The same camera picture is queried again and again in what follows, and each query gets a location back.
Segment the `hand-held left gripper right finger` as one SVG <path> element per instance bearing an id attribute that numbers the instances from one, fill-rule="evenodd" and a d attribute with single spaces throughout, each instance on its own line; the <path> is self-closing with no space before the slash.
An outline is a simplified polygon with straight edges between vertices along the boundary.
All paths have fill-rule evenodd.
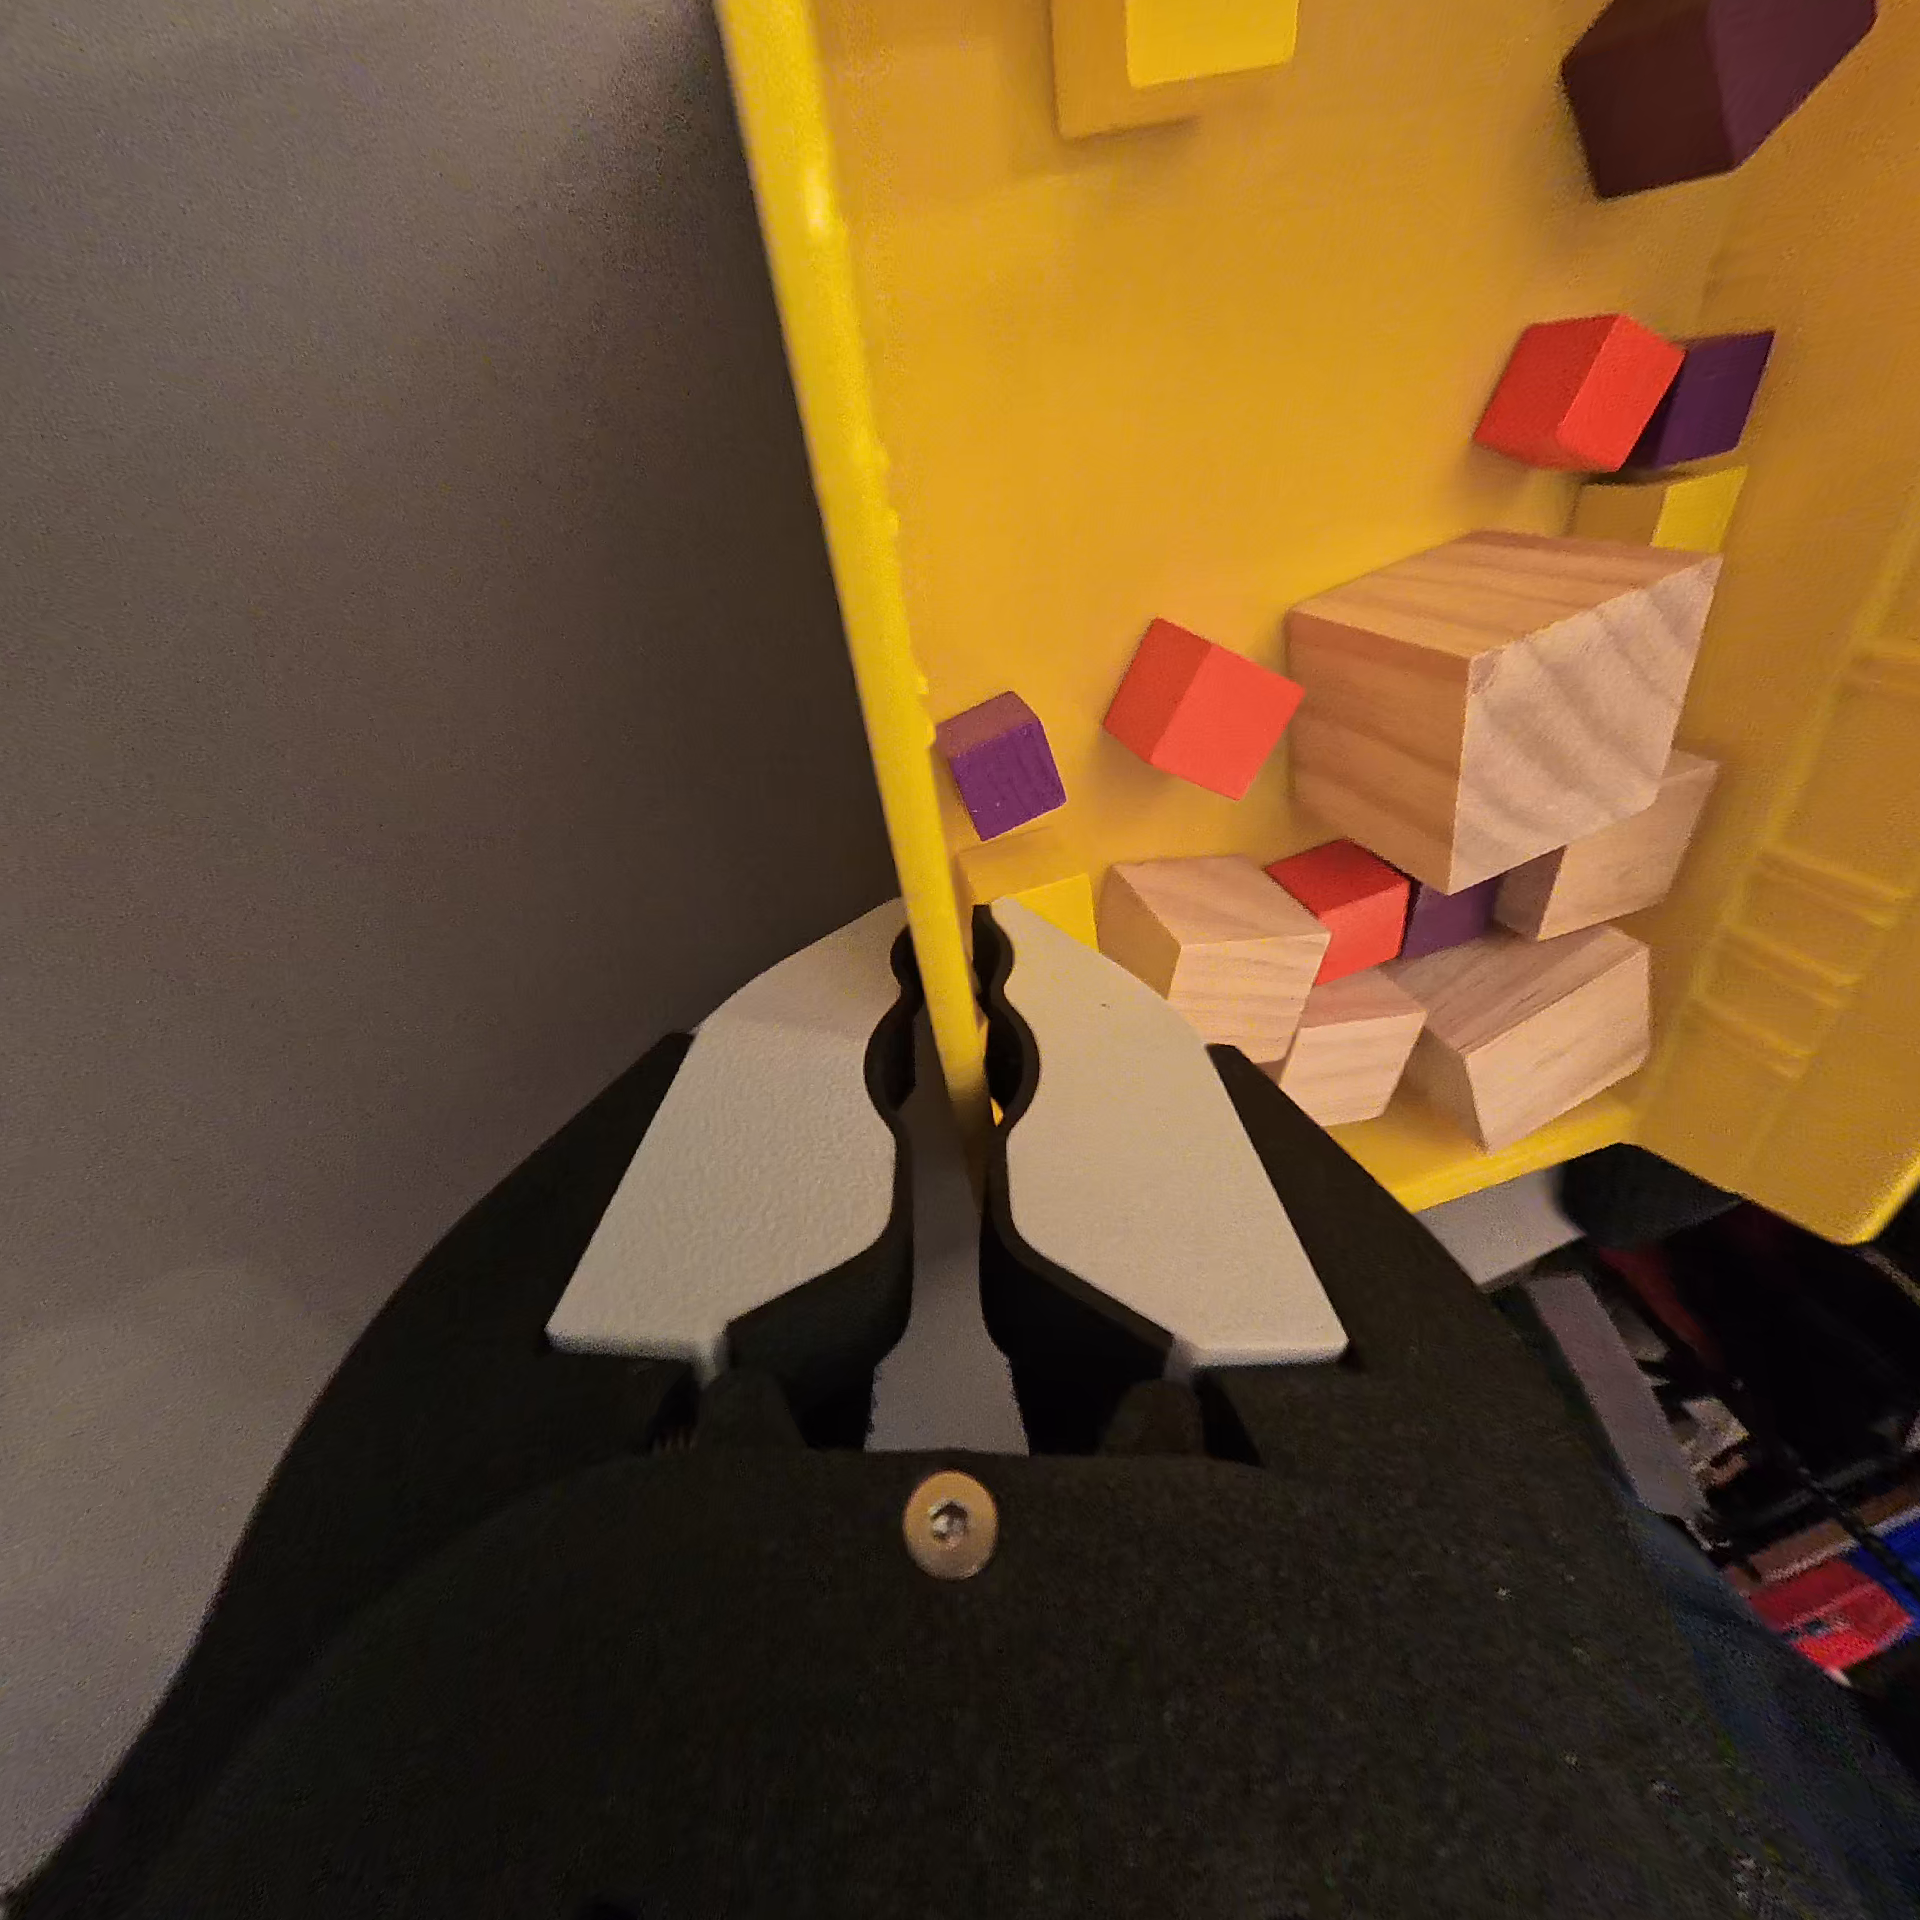
<path id="1" fill-rule="evenodd" d="M 1327 1361 L 1349 1335 L 1209 1044 L 1022 902 L 976 912 L 990 1007 L 990 1325 L 1123 1379 Z"/>

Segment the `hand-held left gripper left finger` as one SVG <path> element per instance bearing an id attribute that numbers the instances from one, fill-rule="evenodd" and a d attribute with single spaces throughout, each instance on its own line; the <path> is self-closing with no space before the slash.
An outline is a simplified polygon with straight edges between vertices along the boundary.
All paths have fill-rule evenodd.
<path id="1" fill-rule="evenodd" d="M 757 1312 L 880 1248 L 895 1096 L 868 1064 L 900 1011 L 894 897 L 787 956 L 692 1030 L 544 1332 L 561 1352 L 745 1361 Z"/>

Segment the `natural wooden block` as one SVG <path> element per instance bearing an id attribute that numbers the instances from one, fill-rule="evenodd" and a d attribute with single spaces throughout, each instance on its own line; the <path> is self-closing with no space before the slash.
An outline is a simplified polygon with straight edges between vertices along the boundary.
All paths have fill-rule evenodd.
<path id="1" fill-rule="evenodd" d="M 1493 928 L 1383 979 L 1424 1012 L 1405 1087 L 1483 1150 L 1614 1087 L 1651 1051 L 1651 949 L 1615 926 L 1548 941 Z"/>
<path id="2" fill-rule="evenodd" d="M 1385 966 L 1309 990 L 1302 1017 L 1271 1079 L 1309 1119 L 1337 1124 L 1385 1113 L 1424 1032 L 1427 1011 Z"/>
<path id="3" fill-rule="evenodd" d="M 1248 854 L 1120 862 L 1094 904 L 1096 947 L 1205 1043 L 1278 1064 L 1295 1040 L 1329 928 Z"/>
<path id="4" fill-rule="evenodd" d="M 1667 897 L 1720 766 L 1672 752 L 1651 804 L 1501 875 L 1494 923 L 1532 941 L 1619 921 Z"/>

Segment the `small yellow wooden cube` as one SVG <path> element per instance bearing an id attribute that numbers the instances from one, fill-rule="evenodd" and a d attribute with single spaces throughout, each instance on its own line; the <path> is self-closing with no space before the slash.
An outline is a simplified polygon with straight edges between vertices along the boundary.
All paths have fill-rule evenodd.
<path id="1" fill-rule="evenodd" d="M 1597 478 L 1575 495 L 1567 534 L 1685 553 L 1718 553 L 1736 515 L 1747 464 L 1705 464 Z"/>
<path id="2" fill-rule="evenodd" d="M 1036 822 L 990 841 L 973 841 L 952 853 L 950 878 L 966 947 L 973 939 L 977 908 L 1014 900 L 1079 944 L 1096 949 L 1092 870 L 1063 829 Z"/>

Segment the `small red wooden cube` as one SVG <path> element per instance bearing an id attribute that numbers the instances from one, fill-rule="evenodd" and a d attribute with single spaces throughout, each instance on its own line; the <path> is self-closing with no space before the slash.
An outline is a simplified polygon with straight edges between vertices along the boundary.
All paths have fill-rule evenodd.
<path id="1" fill-rule="evenodd" d="M 1157 614 L 1099 729 L 1148 768 L 1239 801 L 1302 701 L 1295 678 Z"/>
<path id="2" fill-rule="evenodd" d="M 1472 431 L 1479 447 L 1560 472 L 1615 472 L 1687 350 L 1624 313 L 1521 328 Z"/>
<path id="3" fill-rule="evenodd" d="M 1278 856 L 1264 872 L 1327 929 L 1315 987 L 1385 966 L 1400 956 L 1412 881 L 1376 853 L 1334 838 Z"/>

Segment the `small purple wooden cube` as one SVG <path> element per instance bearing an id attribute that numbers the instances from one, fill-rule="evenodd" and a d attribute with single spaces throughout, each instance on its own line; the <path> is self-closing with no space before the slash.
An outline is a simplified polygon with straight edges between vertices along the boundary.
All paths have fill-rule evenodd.
<path id="1" fill-rule="evenodd" d="M 1685 337 L 1683 365 L 1622 468 L 1653 472 L 1734 449 L 1759 392 L 1773 341 L 1771 327 Z"/>
<path id="2" fill-rule="evenodd" d="M 937 723 L 932 744 L 980 843 L 1020 831 L 1068 804 L 1043 720 L 1014 691 Z"/>
<path id="3" fill-rule="evenodd" d="M 1452 894 L 1414 880 L 1407 886 L 1398 959 L 1409 963 L 1480 936 L 1496 921 L 1501 880 L 1494 875 Z"/>

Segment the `large natural wooden cube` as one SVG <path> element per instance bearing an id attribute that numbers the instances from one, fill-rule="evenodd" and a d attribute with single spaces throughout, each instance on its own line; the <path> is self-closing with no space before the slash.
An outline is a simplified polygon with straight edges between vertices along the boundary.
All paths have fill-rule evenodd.
<path id="1" fill-rule="evenodd" d="M 1656 797 L 1720 556 L 1483 529 L 1286 612 L 1295 801 L 1459 894 Z"/>

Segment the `yellow plastic box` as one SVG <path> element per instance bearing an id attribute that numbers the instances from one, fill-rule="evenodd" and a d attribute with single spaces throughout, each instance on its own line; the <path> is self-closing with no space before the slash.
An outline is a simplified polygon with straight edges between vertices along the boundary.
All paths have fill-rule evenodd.
<path id="1" fill-rule="evenodd" d="M 1734 174 L 1597 200 L 1558 63 L 1600 5 L 1302 5 L 1297 52 L 1063 132 L 1123 5 L 715 5 L 950 1104 L 990 1128 L 965 812 L 932 724 L 1038 710 L 1043 845 L 1271 856 L 1246 800 L 1099 729 L 1155 617 L 1283 663 L 1301 599 L 1575 483 L 1472 429 L 1524 324 L 1773 328 L 1680 739 L 1718 789 L 1653 953 L 1653 1053 L 1480 1155 L 1398 1099 L 1339 1137 L 1409 1209 L 1637 1137 L 1832 1241 L 1916 1188 L 1916 5 Z"/>

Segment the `large yellow wooden cube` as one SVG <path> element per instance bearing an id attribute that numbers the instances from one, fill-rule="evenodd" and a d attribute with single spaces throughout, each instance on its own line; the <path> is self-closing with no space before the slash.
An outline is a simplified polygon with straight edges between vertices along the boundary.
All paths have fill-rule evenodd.
<path id="1" fill-rule="evenodd" d="M 1297 1 L 1048 1 L 1053 121 L 1104 136 L 1190 121 L 1295 54 Z"/>

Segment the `large purple wooden cube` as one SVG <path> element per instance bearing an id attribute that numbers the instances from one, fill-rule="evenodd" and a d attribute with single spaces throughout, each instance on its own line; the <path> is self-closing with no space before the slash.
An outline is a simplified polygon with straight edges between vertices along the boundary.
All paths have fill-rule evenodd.
<path id="1" fill-rule="evenodd" d="M 1733 174 L 1879 21 L 1875 1 L 1614 1 L 1560 61 L 1601 200 Z"/>

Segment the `colourful printed box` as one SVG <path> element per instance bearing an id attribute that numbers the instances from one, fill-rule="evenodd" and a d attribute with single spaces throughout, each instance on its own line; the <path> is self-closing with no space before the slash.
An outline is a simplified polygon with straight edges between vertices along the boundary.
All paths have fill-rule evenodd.
<path id="1" fill-rule="evenodd" d="M 1916 1637 L 1916 1493 L 1868 1502 L 1856 1529 L 1800 1527 L 1720 1574 L 1804 1659 L 1845 1676 Z"/>

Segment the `grey metal bar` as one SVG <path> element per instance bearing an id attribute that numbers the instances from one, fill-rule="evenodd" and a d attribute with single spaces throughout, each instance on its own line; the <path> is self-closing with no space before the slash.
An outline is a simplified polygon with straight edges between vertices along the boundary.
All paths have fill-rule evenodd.
<path id="1" fill-rule="evenodd" d="M 1635 1499 L 1700 1533 L 1710 1508 L 1668 1419 L 1592 1284 L 1569 1269 L 1536 1270 L 1527 1303 L 1560 1352 Z"/>

